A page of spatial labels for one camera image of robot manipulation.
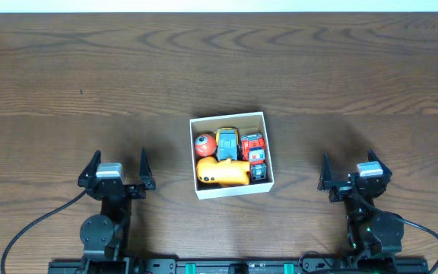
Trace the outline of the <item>orange rubber toy animal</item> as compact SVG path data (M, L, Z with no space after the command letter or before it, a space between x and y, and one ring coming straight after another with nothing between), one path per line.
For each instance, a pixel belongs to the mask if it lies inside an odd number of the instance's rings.
M236 161L230 158L218 161L212 156L200 159L195 167L199 181L218 183L221 186L249 185L249 171L248 161Z

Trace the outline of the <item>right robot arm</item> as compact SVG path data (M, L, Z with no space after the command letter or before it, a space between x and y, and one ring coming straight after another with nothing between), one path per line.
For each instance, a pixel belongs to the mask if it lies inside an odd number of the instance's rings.
M399 216L375 207L391 180L392 172L368 151L368 161L359 163L357 171L345 180L336 180L327 155L322 158L318 190L327 191L330 202L343 202L346 210L348 241L354 251L347 262L354 266L360 260L390 258L402 251L404 225Z

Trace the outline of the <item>orange red toy ball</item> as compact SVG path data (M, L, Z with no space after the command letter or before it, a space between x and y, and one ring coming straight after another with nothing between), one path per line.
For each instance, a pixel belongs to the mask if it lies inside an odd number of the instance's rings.
M210 134L201 134L195 138L194 150L200 157L212 156L217 149L217 143Z

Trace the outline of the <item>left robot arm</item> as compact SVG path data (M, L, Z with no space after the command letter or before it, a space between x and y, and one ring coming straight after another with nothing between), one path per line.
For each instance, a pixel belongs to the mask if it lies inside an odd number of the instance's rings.
M101 202L100 213L86 219L81 226L83 258L111 261L119 257L128 240L132 201L144 199L148 190L156 189L146 151L141 152L138 175L137 183L126 184L122 164L103 163L99 150L79 175L79 187Z

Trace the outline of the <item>yellow grey toy dump truck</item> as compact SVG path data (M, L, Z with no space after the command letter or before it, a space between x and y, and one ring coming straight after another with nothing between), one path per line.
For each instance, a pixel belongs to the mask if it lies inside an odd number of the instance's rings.
M217 159L219 161L231 159L238 160L239 133L237 128L222 127L216 131Z

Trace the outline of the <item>red toy fire truck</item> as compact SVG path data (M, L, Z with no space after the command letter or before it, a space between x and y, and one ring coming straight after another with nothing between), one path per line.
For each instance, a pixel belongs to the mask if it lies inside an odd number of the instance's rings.
M250 164L252 181L265 180L267 165L265 160L265 140L261 133L244 135L241 141L241 155Z

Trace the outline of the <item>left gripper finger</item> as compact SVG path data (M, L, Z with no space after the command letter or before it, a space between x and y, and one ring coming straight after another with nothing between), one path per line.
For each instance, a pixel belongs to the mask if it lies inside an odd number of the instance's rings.
M154 178L146 157L146 151L143 148L141 151L139 177L145 186L154 186Z
M97 168L100 165L100 163L101 163L101 151L96 150L90 162L87 164L85 169L83 169L81 174L78 176L78 181L89 181L95 178Z

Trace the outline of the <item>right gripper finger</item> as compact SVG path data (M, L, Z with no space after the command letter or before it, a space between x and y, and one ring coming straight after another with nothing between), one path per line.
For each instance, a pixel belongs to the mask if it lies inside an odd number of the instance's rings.
M322 168L319 176L317 190L330 190L333 185L332 169L327 154L322 156Z
M383 176L392 176L392 171L379 159L372 148L368 149L367 157L370 162L377 162L379 164Z

